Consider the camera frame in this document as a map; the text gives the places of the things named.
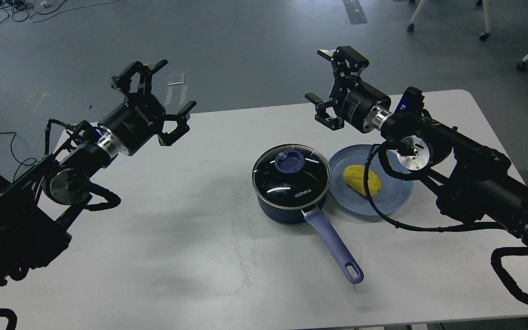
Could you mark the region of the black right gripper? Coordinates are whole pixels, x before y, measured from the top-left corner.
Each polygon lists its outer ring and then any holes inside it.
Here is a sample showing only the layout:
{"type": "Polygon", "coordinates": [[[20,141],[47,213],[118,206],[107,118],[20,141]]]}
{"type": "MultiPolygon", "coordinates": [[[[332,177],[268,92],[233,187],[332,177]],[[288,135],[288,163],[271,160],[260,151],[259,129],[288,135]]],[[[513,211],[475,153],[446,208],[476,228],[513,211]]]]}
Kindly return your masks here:
{"type": "Polygon", "coordinates": [[[391,99],[361,80],[361,72],[369,66],[369,60],[351,46],[319,49],[317,54],[331,63],[335,81],[330,100],[324,101],[314,93],[305,94],[306,100],[314,104],[315,121],[333,131],[343,129],[344,121],[361,133],[374,130],[371,112],[377,106],[388,110],[391,99]],[[333,109],[336,116],[329,115],[327,109],[333,109]]]}

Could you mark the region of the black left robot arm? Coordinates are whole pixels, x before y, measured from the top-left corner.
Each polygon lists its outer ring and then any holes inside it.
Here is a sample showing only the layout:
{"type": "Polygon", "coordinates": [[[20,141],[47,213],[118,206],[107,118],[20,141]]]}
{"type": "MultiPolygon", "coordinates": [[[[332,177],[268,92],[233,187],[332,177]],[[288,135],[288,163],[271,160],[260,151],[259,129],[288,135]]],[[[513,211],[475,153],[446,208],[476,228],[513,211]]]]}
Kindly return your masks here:
{"type": "MultiPolygon", "coordinates": [[[[133,156],[153,136],[171,146],[189,132],[188,102],[168,114],[152,93],[153,75],[166,66],[134,62],[112,77],[111,86],[123,102],[97,125],[82,121],[68,125],[50,119],[45,134],[45,155],[23,175],[3,186],[0,176],[0,287],[8,278],[23,280],[29,270],[47,267],[71,242],[69,227],[84,210],[116,208],[116,193],[92,182],[92,176],[109,167],[118,154],[133,156]],[[50,152],[50,127],[55,123],[69,132],[67,140],[50,152]]],[[[17,326],[16,314],[0,308],[7,329],[17,326]]]]}

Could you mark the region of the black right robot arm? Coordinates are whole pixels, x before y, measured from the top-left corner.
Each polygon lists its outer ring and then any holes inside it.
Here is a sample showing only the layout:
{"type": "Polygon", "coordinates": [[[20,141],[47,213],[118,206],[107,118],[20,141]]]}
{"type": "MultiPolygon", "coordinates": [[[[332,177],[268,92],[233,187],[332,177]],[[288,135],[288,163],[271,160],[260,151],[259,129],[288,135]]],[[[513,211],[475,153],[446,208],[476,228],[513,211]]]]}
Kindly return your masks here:
{"type": "Polygon", "coordinates": [[[384,140],[371,146],[365,166],[377,157],[390,177],[420,181],[436,195],[440,213],[459,225],[427,228],[400,223],[369,200],[377,215],[396,228],[416,232],[507,231],[522,247],[497,248],[490,263],[509,293],[528,305],[528,294],[501,263],[503,257],[528,256],[528,186],[508,175],[509,158],[433,119],[418,88],[408,87],[396,110],[390,111],[390,97],[361,79],[369,61],[354,48],[319,49],[317,54],[331,63],[335,81],[329,100],[305,95],[315,106],[316,121],[331,130],[346,123],[361,133],[378,130],[384,140]]]}

